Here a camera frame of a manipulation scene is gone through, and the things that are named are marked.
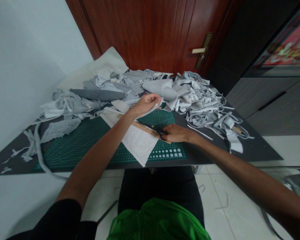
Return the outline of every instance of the pile of fabric scraps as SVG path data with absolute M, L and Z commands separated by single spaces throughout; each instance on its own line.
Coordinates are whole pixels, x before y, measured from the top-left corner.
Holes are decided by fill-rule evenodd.
M 81 120 L 87 117 L 93 119 L 101 116 L 110 127 L 113 127 L 119 120 L 117 115 L 126 113 L 145 91 L 157 93 L 164 99 L 166 103 L 164 111 L 185 114 L 190 128 L 196 130 L 196 128 L 206 127 L 222 139 L 228 139 L 230 151 L 242 153 L 242 144 L 238 138 L 253 138 L 240 126 L 242 120 L 233 116 L 229 111 L 233 108 L 225 106 L 226 100 L 222 94 L 215 88 L 209 88 L 210 81 L 202 79 L 199 74 L 184 72 L 181 75 L 178 73 L 171 79 L 172 73 L 161 73 L 149 69 L 128 70 L 122 57 L 115 48 L 111 47 L 100 58 L 64 79 L 53 93 L 53 101 L 42 105 L 44 113 L 34 122 L 36 124 L 34 134 L 31 130 L 24 132 L 29 139 L 30 146 L 19 151 L 13 150 L 13 154 L 3 164 L 27 149 L 21 156 L 24 161 L 31 161 L 32 157 L 37 154 L 42 169 L 54 175 L 44 164 L 41 143 L 71 133 L 78 127 Z M 100 110 L 109 103 L 113 106 Z M 41 122 L 60 116 L 64 116 L 64 120 L 50 123 L 40 139 L 38 129 Z M 144 167 L 157 141 L 157 138 L 131 126 L 122 143 Z
M 229 111 L 234 108 L 225 106 L 226 99 L 223 95 L 216 88 L 209 88 L 209 85 L 210 81 L 202 79 L 199 74 L 184 72 L 183 75 L 178 73 L 174 80 L 144 80 L 142 87 L 166 100 L 167 105 L 163 110 L 175 110 L 179 114 L 185 114 L 188 127 L 194 130 L 206 127 L 220 138 L 227 138 L 230 142 L 230 152 L 234 150 L 243 153 L 238 138 L 254 137 L 240 125 L 243 120 L 236 118 Z

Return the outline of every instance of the scissors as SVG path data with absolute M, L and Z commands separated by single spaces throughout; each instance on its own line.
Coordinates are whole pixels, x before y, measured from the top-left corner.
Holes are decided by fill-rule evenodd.
M 154 126 L 151 126 L 150 124 L 146 124 L 146 123 L 143 123 L 143 122 L 140 122 L 137 120 L 137 123 L 140 123 L 150 129 L 152 129 L 153 131 L 155 131 L 156 133 L 159 134 L 160 138 L 163 140 L 163 141 L 166 141 L 165 139 L 163 139 L 161 136 L 164 134 L 164 135 L 168 135 L 168 132 L 164 131 L 163 129 L 161 128 L 157 128 L 157 127 L 154 127 Z

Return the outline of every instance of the gray tabletop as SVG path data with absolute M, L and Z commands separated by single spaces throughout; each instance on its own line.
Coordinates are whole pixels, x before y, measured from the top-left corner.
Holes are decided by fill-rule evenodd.
M 233 115 L 241 118 L 241 116 L 233 110 Z M 176 119 L 176 123 L 182 127 L 187 127 L 187 122 L 185 121 L 185 115 L 180 115 L 174 112 L 174 116 Z M 58 122 L 63 120 L 63 117 L 59 117 L 57 119 L 51 120 L 49 122 L 44 122 L 41 124 L 39 134 L 43 135 L 44 131 L 48 128 L 50 122 Z M 282 160 L 282 157 L 257 133 L 246 121 L 243 121 L 241 124 L 250 134 L 250 136 L 255 137 L 255 139 L 246 139 L 241 140 L 243 145 L 243 153 L 238 153 L 232 151 L 232 154 L 240 157 L 241 159 L 247 162 L 254 161 L 270 161 L 270 160 Z M 28 129 L 34 131 L 35 126 L 30 126 Z M 201 128 L 199 131 L 205 133 L 210 136 L 213 141 L 207 139 L 214 145 L 220 147 L 221 149 L 228 151 L 229 143 L 226 139 L 222 140 L 215 133 L 213 133 L 210 129 Z M 51 145 L 52 141 L 49 143 L 44 143 L 41 145 L 42 151 L 46 151 Z M 30 162 L 24 162 L 21 158 L 21 154 L 12 158 L 9 163 L 2 164 L 2 162 L 6 161 L 10 155 L 12 154 L 12 149 L 21 149 L 23 147 L 27 147 L 29 145 L 28 138 L 21 133 L 18 137 L 16 137 L 9 145 L 7 145 L 0 152 L 0 173 L 4 169 L 5 166 L 11 167 L 12 171 L 8 171 L 4 173 L 7 174 L 28 174 L 34 173 L 32 171 L 33 167 L 38 163 L 38 159 L 34 156 L 34 159 Z M 181 160 L 171 160 L 171 161 L 162 161 L 162 162 L 148 162 L 146 167 L 169 167 L 169 166 L 182 166 L 182 165 L 201 165 L 201 164 L 211 164 L 211 160 L 204 155 L 201 150 L 189 143 L 183 143 L 184 149 L 186 151 L 187 158 Z M 139 163 L 132 164 L 111 164 L 108 165 L 107 169 L 128 169 L 128 168 L 141 168 L 142 166 Z

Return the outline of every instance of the person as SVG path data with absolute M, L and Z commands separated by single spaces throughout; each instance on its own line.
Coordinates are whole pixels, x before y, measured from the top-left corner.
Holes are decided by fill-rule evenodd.
M 90 191 L 100 179 L 131 123 L 160 102 L 144 95 L 82 158 L 55 203 L 27 239 L 75 239 Z M 214 146 L 197 133 L 170 124 L 162 136 L 199 147 L 257 205 L 300 239 L 300 198 L 258 168 Z M 190 166 L 125 170 L 118 216 L 108 239 L 211 239 L 204 229 L 203 207 Z

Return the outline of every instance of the black pants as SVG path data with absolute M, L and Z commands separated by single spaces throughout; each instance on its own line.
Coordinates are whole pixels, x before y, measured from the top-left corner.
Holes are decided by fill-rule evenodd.
M 118 214 L 125 209 L 140 210 L 153 197 L 179 204 L 204 227 L 202 201 L 191 166 L 158 168 L 154 174 L 147 168 L 124 171 Z

